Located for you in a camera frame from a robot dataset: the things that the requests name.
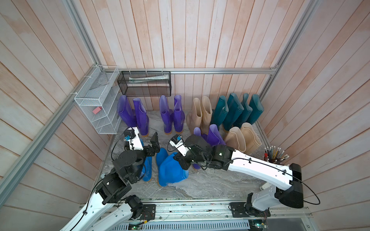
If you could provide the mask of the blue boot underneath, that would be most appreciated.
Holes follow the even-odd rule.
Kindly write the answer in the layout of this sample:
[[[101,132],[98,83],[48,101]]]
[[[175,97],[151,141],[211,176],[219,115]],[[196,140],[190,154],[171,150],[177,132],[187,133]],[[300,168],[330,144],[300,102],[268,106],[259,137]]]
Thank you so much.
[[[156,162],[159,170],[159,185],[162,187],[168,184],[178,183],[188,178],[189,171],[183,170],[178,161],[174,160],[177,153],[168,155],[166,149],[161,148],[156,154]]]

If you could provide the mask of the beige boot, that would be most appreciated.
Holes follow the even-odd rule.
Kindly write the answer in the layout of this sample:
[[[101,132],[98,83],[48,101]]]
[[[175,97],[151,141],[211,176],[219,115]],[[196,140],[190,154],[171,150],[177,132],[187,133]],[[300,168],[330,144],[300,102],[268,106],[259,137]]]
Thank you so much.
[[[253,153],[262,145],[261,140],[257,136],[256,132],[254,131],[250,123],[247,122],[243,123],[240,130],[245,139],[246,146],[246,150],[244,151],[245,154],[249,155]]]
[[[192,110],[187,114],[186,123],[193,134],[196,127],[200,127],[202,122],[202,110],[201,103],[199,98],[194,98],[192,103]]]
[[[202,119],[200,129],[203,134],[208,134],[209,127],[211,124],[213,110],[212,105],[209,97],[203,96],[201,99],[201,111],[202,111]]]
[[[239,127],[233,127],[226,135],[224,142],[226,146],[232,147],[244,153],[246,151],[246,141]]]

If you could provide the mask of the blue boot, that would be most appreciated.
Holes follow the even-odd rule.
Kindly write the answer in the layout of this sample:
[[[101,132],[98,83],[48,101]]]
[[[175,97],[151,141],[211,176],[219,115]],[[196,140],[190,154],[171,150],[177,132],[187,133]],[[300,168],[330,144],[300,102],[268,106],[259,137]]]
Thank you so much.
[[[152,157],[149,157],[145,151],[145,162],[142,168],[140,178],[144,182],[149,182],[152,178]]]

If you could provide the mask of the large teal boot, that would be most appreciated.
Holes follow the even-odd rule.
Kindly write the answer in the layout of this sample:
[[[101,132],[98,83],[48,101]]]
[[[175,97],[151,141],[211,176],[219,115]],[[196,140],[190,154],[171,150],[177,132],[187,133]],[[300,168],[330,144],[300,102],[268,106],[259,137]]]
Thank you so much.
[[[220,125],[225,120],[228,112],[229,108],[227,105],[227,99],[224,95],[221,95],[218,99],[216,108],[213,111],[211,124],[215,124],[219,129]]]

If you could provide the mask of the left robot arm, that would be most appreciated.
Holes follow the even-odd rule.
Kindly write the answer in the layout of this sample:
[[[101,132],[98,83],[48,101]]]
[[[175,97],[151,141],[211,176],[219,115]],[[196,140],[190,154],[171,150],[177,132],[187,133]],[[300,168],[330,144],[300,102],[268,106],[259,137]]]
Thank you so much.
[[[143,146],[136,127],[122,134],[126,150],[113,160],[114,168],[93,188],[84,207],[63,227],[64,231],[110,231],[134,220],[140,225],[154,220],[156,205],[144,205],[136,195],[128,195],[132,184],[139,182],[146,170],[145,161],[160,151],[158,134],[150,145]]]

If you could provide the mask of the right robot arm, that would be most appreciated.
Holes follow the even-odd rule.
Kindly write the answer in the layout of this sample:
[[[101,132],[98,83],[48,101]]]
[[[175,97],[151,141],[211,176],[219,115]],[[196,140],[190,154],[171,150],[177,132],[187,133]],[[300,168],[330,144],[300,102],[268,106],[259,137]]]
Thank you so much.
[[[239,172],[269,183],[271,186],[268,188],[258,193],[250,193],[241,208],[230,204],[233,211],[242,215],[268,217],[270,207],[284,205],[301,209],[306,203],[303,192],[306,184],[302,182],[301,166],[298,164],[272,164],[248,156],[230,146],[210,146],[202,137],[196,135],[191,135],[186,140],[181,135],[175,135],[168,144],[177,151],[174,159],[184,170],[189,169],[192,164],[198,164],[205,169]]]

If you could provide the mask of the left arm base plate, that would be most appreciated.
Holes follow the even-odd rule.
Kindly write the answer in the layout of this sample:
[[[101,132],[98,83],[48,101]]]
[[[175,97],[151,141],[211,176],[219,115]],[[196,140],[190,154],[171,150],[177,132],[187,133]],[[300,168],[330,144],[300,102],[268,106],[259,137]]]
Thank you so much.
[[[128,204],[122,204],[118,207],[118,217],[124,220],[154,220],[156,215],[155,204],[144,204],[137,209],[132,211],[132,208]]]

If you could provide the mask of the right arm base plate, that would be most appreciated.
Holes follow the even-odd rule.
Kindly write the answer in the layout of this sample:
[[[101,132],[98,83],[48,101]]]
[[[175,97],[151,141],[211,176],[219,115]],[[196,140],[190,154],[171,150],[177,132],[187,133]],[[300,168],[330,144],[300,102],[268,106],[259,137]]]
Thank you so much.
[[[271,216],[269,209],[260,211],[248,205],[247,202],[232,202],[229,204],[229,209],[231,210],[234,218],[268,218]]]

